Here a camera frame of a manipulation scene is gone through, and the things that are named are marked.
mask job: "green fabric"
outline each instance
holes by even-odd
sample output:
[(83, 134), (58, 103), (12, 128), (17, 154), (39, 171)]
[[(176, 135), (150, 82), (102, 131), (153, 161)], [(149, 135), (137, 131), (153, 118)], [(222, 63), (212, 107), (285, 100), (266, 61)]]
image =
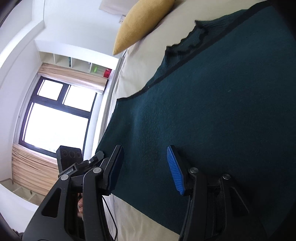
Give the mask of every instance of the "green fabric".
[(168, 145), (207, 175), (233, 176), (268, 235), (296, 199), (296, 42), (267, 2), (235, 14), (219, 33), (218, 20), (198, 23), (168, 48), (147, 85), (117, 101), (97, 149), (124, 147), (113, 193), (176, 233), (188, 198)]

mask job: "beige curtain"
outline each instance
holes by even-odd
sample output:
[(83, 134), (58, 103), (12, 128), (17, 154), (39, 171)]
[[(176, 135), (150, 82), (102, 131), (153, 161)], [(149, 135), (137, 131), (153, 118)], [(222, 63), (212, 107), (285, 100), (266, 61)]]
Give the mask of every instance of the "beige curtain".
[(107, 79), (93, 74), (83, 73), (77, 70), (60, 67), (54, 64), (43, 63), (38, 70), (43, 77), (59, 80), (67, 84), (92, 89), (103, 93)]
[(57, 181), (59, 170), (53, 157), (27, 149), (12, 147), (12, 179), (36, 193), (47, 195)]

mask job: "mustard cushion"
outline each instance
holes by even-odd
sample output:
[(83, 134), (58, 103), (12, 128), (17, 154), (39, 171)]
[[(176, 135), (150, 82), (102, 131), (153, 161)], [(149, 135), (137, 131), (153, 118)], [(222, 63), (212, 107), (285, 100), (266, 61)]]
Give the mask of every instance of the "mustard cushion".
[(116, 36), (113, 55), (132, 46), (163, 19), (175, 0), (139, 0), (128, 12)]

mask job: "metal screw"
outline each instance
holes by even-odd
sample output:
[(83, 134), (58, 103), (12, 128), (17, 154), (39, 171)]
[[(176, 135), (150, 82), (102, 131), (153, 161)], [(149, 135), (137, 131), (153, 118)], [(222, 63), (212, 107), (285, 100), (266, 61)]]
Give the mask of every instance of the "metal screw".
[(100, 167), (96, 167), (93, 169), (94, 173), (100, 173), (101, 171), (102, 171), (102, 168), (100, 168)]
[(61, 176), (61, 180), (62, 180), (62, 181), (65, 181), (65, 180), (67, 180), (68, 178), (69, 178), (69, 175), (67, 175), (67, 174), (64, 174), (64, 175)]
[(229, 179), (231, 178), (231, 176), (230, 176), (229, 174), (227, 174), (227, 173), (224, 173), (224, 174), (222, 175), (222, 177), (223, 177), (225, 180), (229, 180)]
[(196, 167), (192, 167), (189, 169), (191, 173), (198, 173), (198, 169)]

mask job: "bed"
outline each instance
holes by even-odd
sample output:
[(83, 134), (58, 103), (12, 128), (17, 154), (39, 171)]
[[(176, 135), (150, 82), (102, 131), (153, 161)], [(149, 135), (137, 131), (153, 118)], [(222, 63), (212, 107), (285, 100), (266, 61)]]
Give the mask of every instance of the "bed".
[[(116, 100), (141, 90), (160, 66), (167, 46), (178, 44), (194, 28), (195, 20), (213, 20), (262, 0), (185, 0), (176, 6), (151, 32), (127, 49), (114, 84), (106, 122), (110, 121)], [(111, 195), (107, 199), (118, 228), (118, 240), (178, 240), (179, 234), (161, 226), (128, 203)], [(111, 234), (112, 219), (107, 215)]]

